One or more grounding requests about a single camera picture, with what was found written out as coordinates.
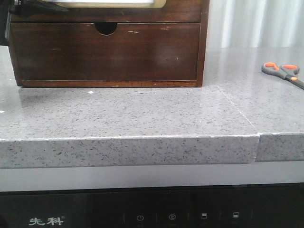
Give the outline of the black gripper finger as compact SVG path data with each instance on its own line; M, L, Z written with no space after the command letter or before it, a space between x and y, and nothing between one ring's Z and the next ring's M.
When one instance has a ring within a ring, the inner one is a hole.
M68 12L65 7L44 0L9 0L14 12Z

